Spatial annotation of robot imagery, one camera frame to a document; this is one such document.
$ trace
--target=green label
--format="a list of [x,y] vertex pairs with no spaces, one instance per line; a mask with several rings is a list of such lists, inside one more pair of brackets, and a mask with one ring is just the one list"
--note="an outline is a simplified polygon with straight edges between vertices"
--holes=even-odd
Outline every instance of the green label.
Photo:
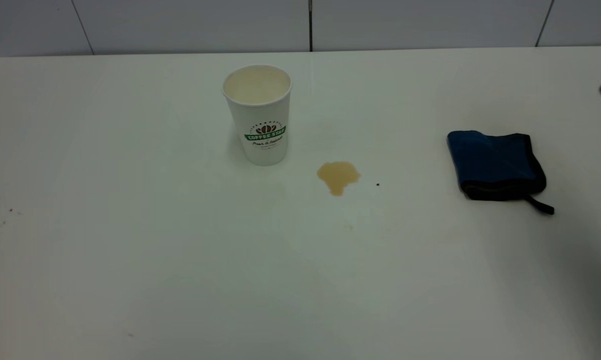
[[261,141],[262,139],[270,139],[284,134],[286,128],[287,126],[283,126],[280,130],[274,130],[272,132],[267,132],[266,134],[245,134],[245,139],[248,139],[248,141]]

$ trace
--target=tile grout line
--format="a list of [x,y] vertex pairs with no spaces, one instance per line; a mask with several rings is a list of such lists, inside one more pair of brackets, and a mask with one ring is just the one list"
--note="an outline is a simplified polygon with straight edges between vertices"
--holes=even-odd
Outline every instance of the tile grout line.
[[80,23],[80,27],[83,29],[83,34],[85,34],[85,39],[87,40],[87,45],[89,45],[89,50],[91,50],[92,55],[96,55],[94,53],[94,48],[92,47],[92,43],[90,43],[90,38],[88,37],[88,32],[85,31],[85,26],[83,26],[83,20],[81,20],[81,16],[79,15],[79,10],[76,9],[76,4],[74,0],[71,0],[71,4],[74,7],[74,11],[76,12],[76,16],[78,18],[78,22]]

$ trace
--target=blue cloth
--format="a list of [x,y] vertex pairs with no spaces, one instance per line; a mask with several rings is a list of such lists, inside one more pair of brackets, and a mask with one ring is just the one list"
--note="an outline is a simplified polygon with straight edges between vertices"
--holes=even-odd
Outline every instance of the blue cloth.
[[447,140],[456,164],[458,182],[535,180],[536,174],[529,164],[526,137],[524,134],[487,136],[478,131],[450,132]]

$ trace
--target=cup logo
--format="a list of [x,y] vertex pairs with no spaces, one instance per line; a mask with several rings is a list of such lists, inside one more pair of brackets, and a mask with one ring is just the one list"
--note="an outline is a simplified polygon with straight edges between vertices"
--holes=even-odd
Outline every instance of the cup logo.
[[244,135],[248,141],[264,141],[282,136],[285,133],[286,127],[282,126],[278,121],[266,121],[253,125],[249,129],[249,133]]
[[259,134],[267,134],[267,133],[271,133],[274,130],[276,130],[276,125],[271,126],[271,125],[265,125],[263,127],[261,127],[260,129],[256,129],[256,132]]

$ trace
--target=brown liquid stain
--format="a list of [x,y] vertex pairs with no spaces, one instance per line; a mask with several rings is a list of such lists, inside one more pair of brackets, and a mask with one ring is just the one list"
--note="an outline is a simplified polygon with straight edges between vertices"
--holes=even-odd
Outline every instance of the brown liquid stain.
[[353,164],[347,161],[325,162],[316,175],[325,182],[333,196],[342,196],[345,187],[358,182],[361,177]]

